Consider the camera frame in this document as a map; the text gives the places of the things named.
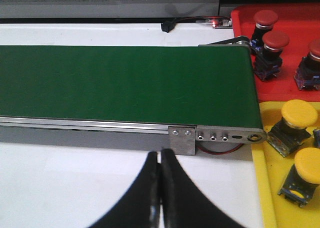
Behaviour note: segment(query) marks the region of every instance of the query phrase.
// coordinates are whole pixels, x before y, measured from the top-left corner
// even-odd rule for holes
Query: yellow button
[[[318,119],[316,109],[308,102],[299,99],[286,102],[281,114],[289,124],[300,128],[311,126]]]
[[[294,157],[294,165],[299,176],[306,182],[320,184],[320,149],[303,148]]]

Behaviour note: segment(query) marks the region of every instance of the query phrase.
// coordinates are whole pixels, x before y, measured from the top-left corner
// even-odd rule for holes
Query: green belt surface
[[[242,46],[0,46],[0,115],[262,128]]]

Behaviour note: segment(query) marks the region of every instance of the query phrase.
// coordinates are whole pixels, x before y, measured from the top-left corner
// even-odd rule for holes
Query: cable connector
[[[173,20],[173,21],[166,20],[161,24],[161,29],[163,32],[170,32],[175,28],[175,26],[176,26],[176,20]]]

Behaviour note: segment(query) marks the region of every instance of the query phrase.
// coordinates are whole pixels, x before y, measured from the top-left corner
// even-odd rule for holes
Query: red button
[[[281,31],[270,31],[263,35],[263,42],[271,48],[279,49],[289,44],[289,36]]]
[[[309,43],[310,52],[317,57],[320,57],[320,39],[315,39]]]
[[[253,16],[254,21],[262,26],[270,26],[278,21],[278,14],[272,10],[260,10]]]

